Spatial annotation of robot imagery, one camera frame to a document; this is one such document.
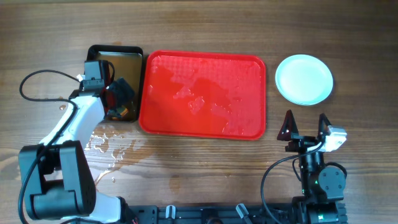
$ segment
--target wooden table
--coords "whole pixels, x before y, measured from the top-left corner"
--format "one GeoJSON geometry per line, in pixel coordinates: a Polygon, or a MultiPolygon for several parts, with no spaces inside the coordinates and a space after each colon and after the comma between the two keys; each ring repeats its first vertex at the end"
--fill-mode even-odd
{"type": "MultiPolygon", "coordinates": [[[[318,115],[325,112],[348,133],[347,142],[325,160],[348,170],[349,222],[398,220],[396,2],[152,1],[0,5],[1,223],[19,222],[19,150],[38,143],[63,114],[62,103],[23,100],[21,80],[45,68],[83,73],[93,44],[136,45],[147,54],[253,54],[267,65],[267,131],[260,140],[157,136],[137,123],[101,123],[86,151],[100,192],[122,196],[130,205],[260,204],[264,171],[290,155],[286,142],[276,141],[285,112],[293,110],[300,133],[307,135],[316,134],[318,115]],[[330,67],[335,87],[327,100],[304,107],[278,92],[275,70],[293,54],[314,55],[330,67]],[[109,167],[112,172],[100,178],[109,167]]],[[[53,98],[75,88],[67,78],[43,74],[24,89],[53,98]]],[[[266,192],[269,202],[301,194],[290,163],[271,172],[266,192]]]]}

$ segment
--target red tray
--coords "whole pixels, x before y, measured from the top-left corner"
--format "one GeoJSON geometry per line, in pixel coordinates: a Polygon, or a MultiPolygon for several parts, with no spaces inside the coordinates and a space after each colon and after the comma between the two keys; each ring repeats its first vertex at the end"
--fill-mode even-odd
{"type": "Polygon", "coordinates": [[[252,55],[158,50],[147,59],[141,128],[255,140],[266,130],[266,66],[252,55]]]}

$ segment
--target wood grain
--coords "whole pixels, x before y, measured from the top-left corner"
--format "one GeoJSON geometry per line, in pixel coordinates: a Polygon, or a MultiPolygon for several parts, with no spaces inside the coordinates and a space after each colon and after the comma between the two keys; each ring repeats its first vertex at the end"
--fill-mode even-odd
{"type": "MultiPolygon", "coordinates": [[[[99,191],[131,205],[259,204],[264,171],[288,156],[285,143],[276,141],[286,110],[293,110],[300,132],[308,135],[325,112],[348,132],[344,146],[325,159],[348,170],[349,222],[398,220],[398,5],[299,0],[0,5],[2,223],[19,222],[19,150],[39,142],[63,114],[61,103],[23,100],[20,81],[45,68],[83,73],[93,44],[136,45],[147,54],[254,54],[267,65],[267,131],[260,140],[156,136],[136,123],[101,123],[85,151],[95,179],[111,171],[98,181],[99,191]],[[275,70],[293,54],[314,55],[330,67],[335,87],[319,105],[293,105],[277,91],[275,70]]],[[[71,80],[43,74],[24,91],[67,97],[74,88],[71,80]]],[[[300,195],[290,163],[272,171],[266,194],[270,202],[300,195]]]]}

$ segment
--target round white plate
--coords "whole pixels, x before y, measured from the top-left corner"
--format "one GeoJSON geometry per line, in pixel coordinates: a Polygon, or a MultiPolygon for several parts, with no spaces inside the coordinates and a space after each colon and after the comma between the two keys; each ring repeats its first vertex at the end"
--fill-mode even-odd
{"type": "Polygon", "coordinates": [[[276,86],[287,100],[298,105],[315,105],[333,89],[329,68],[309,55],[293,55],[281,62],[275,74],[276,86]]]}

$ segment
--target light blue plate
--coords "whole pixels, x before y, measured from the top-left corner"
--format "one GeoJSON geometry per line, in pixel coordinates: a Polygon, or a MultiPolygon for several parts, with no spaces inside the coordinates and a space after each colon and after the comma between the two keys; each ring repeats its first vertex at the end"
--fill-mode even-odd
{"type": "Polygon", "coordinates": [[[298,105],[315,105],[326,99],[333,89],[329,68],[309,55],[293,55],[281,62],[275,74],[280,94],[298,105]]]}

